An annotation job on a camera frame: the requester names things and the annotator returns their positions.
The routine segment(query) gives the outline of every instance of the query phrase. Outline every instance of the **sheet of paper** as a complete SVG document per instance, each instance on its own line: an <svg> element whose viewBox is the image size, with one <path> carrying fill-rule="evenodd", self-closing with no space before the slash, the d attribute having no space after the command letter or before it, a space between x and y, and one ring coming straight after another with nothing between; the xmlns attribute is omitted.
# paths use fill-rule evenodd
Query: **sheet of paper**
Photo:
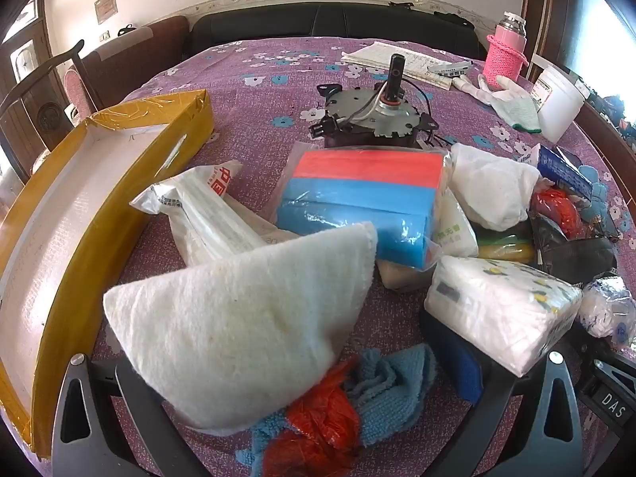
<svg viewBox="0 0 636 477"><path fill-rule="evenodd" d="M342 52L342 60L357 63L372 68L388 69L393 54L401 54L405 57L405 74L418 81L428 82L443 89L449 90L452 84L450 77L443 77L428 72L429 66L451 64L448 61L435 59L426 54L414 52L399 46L393 46L376 41L371 46L366 46L351 54Z"/></svg>

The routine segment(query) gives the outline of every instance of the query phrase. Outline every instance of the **yellow box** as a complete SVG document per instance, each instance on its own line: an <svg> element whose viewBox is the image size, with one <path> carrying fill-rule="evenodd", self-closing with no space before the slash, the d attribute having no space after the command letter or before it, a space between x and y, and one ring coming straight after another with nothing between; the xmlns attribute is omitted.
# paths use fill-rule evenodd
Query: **yellow box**
<svg viewBox="0 0 636 477"><path fill-rule="evenodd" d="M149 219L128 203L179 173L213 128L205 90L100 111L47 157L0 226L0 404L38 456L51 454L69 359L92 351L103 293Z"/></svg>

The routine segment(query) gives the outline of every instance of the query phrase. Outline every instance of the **brown sofa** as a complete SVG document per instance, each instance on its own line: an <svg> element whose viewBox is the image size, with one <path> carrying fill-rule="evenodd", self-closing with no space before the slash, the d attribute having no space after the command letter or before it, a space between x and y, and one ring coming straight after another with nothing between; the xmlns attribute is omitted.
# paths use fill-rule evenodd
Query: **brown sofa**
<svg viewBox="0 0 636 477"><path fill-rule="evenodd" d="M82 59L97 96L98 110L120 103L126 95L181 62L190 28L184 16L168 17L110 40ZM90 116L88 95L71 66L64 88L79 116Z"/></svg>

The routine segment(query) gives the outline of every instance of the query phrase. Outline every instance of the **pink knitted cover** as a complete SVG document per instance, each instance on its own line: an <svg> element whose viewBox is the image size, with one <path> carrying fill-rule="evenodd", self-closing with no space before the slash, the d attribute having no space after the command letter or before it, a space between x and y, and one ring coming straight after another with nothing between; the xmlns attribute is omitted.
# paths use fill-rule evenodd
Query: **pink knitted cover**
<svg viewBox="0 0 636 477"><path fill-rule="evenodd" d="M491 43L491 48L488 50L483 74L492 89L501 89L495 78L498 75L503 75L516 82L522 65L527 66L528 61L524 54L502 43L492 34L488 36L488 41Z"/></svg>

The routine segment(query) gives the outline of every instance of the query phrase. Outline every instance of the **blue knitted cloth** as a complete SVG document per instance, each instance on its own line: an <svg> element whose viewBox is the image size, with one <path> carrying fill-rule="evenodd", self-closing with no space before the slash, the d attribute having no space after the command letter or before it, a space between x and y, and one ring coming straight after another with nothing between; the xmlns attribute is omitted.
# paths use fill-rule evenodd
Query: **blue knitted cloth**
<svg viewBox="0 0 636 477"><path fill-rule="evenodd" d="M436 374L432 350L418 344L382 357L377 348L363 350L343 388L360 417L360 443L370 446L412 427L424 408L424 396ZM291 426L281 409L251 428L252 447L237 450L237 461L260 477L267 444Z"/></svg>

